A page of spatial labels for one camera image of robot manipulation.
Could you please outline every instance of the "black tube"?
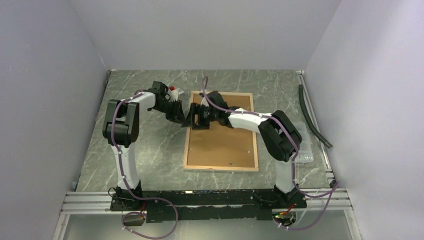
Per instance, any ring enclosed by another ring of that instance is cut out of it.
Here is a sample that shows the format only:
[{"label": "black tube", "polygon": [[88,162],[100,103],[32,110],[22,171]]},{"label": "black tube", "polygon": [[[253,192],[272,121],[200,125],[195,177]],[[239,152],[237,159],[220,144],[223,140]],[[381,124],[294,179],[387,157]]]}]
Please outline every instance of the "black tube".
[{"label": "black tube", "polygon": [[308,109],[306,108],[306,103],[304,99],[304,86],[299,84],[299,103],[300,109],[302,109],[303,116],[305,117],[306,123],[309,126],[309,129],[312,133],[327,147],[331,148],[333,145],[315,128],[312,123],[311,117],[309,116]]}]

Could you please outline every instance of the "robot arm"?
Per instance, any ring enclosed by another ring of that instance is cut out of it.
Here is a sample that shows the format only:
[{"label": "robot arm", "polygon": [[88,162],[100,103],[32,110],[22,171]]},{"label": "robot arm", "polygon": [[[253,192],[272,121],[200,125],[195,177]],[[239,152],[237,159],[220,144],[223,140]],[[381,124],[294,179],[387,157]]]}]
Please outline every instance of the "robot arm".
[{"label": "robot arm", "polygon": [[[152,87],[148,90],[139,91],[128,102],[125,102],[118,111],[117,120],[114,127],[114,139],[120,147],[122,153],[122,167],[125,172],[126,181],[128,182],[132,192],[137,196],[142,195],[140,177],[137,173],[136,158],[134,151],[134,142],[136,142],[140,131],[140,113],[145,111],[157,110],[165,113],[167,120],[174,123],[182,123],[185,119],[181,100],[179,95],[183,92],[180,89],[169,89],[162,82],[154,81]],[[107,139],[112,146],[115,155],[116,165],[119,166],[118,150],[112,143],[112,122],[115,109],[121,100],[112,99],[107,104],[105,119],[103,123],[103,137]],[[123,199],[132,199],[129,195],[123,178],[118,174],[118,184],[116,193]]]},{"label": "robot arm", "polygon": [[302,136],[284,112],[277,110],[274,113],[247,114],[243,113],[247,112],[243,108],[237,106],[228,107],[221,94],[217,91],[208,93],[207,97],[218,107],[236,112],[219,110],[216,107],[209,106],[207,101],[202,101],[201,104],[192,103],[188,116],[182,123],[182,126],[192,127],[195,130],[208,129],[210,122],[218,121],[220,125],[228,128],[241,128],[259,133],[262,136],[266,149],[275,159],[275,186],[284,194],[290,193],[295,187],[292,181],[291,164],[291,157],[295,149],[280,127],[274,121],[267,118],[267,116],[272,116],[278,119],[288,131],[297,147],[299,147],[302,142]]}]

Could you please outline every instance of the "cork board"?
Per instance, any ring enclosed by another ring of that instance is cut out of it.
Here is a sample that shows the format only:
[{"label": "cork board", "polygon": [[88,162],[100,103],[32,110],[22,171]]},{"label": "cork board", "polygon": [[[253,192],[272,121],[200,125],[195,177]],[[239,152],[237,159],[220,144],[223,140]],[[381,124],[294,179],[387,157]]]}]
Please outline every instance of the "cork board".
[{"label": "cork board", "polygon": [[[200,104],[199,91],[192,91],[190,103]],[[228,106],[253,111],[252,93],[219,92]],[[221,126],[217,121],[205,130],[187,128],[184,169],[257,172],[258,148],[256,133]]]}]

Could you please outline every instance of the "transparent plastic box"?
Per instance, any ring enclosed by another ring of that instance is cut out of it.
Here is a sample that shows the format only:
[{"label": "transparent plastic box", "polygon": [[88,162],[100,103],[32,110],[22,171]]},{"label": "transparent plastic box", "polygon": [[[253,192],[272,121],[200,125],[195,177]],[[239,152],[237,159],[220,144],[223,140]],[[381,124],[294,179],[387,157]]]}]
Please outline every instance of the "transparent plastic box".
[{"label": "transparent plastic box", "polygon": [[295,162],[299,164],[311,163],[314,161],[314,155],[312,154],[311,138],[308,134],[307,126],[304,122],[293,122],[294,127],[299,131],[302,136],[302,142],[299,147],[299,155]]}]

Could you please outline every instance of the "marble floor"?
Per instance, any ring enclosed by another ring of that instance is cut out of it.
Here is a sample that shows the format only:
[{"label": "marble floor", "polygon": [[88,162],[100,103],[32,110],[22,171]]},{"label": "marble floor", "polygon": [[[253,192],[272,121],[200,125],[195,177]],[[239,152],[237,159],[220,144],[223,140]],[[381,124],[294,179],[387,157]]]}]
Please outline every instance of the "marble floor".
[{"label": "marble floor", "polygon": [[[305,122],[299,106],[296,72],[292,70],[119,70],[112,71],[85,157],[77,191],[99,192],[115,187],[118,181],[114,154],[102,136],[106,106],[110,99],[124,99],[138,89],[148,89],[153,81],[182,88],[185,113],[191,91],[202,87],[209,77],[208,90],[253,93],[256,112],[282,110],[292,122]],[[301,188],[328,188],[326,167],[317,139],[308,130],[314,161],[297,166]],[[206,190],[272,188],[274,161],[257,137],[259,172],[200,171],[183,169],[186,129],[169,122],[157,112],[142,112],[135,146],[137,172],[143,190]]]}]

